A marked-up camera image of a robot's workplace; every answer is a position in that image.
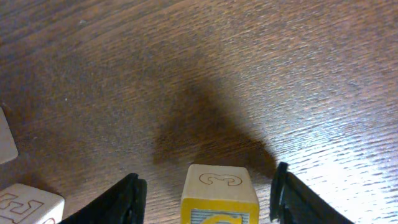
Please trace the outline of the yellow letter C block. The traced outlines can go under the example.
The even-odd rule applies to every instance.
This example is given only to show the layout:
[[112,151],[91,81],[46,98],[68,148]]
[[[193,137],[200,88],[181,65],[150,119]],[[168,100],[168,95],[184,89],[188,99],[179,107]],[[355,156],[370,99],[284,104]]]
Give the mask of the yellow letter C block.
[[259,223],[259,201],[247,169],[192,164],[181,198],[181,223]]

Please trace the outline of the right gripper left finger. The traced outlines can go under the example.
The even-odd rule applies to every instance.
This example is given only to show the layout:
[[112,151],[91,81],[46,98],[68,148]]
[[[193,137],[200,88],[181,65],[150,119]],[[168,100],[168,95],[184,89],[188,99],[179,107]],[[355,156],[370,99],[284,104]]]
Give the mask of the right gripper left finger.
[[147,182],[130,173],[60,224],[143,224]]

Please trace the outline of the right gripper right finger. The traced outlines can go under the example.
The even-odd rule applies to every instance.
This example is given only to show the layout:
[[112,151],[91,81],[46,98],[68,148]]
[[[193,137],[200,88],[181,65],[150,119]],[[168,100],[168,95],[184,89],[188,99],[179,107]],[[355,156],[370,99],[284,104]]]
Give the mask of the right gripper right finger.
[[270,221],[280,224],[353,224],[280,162],[271,184]]

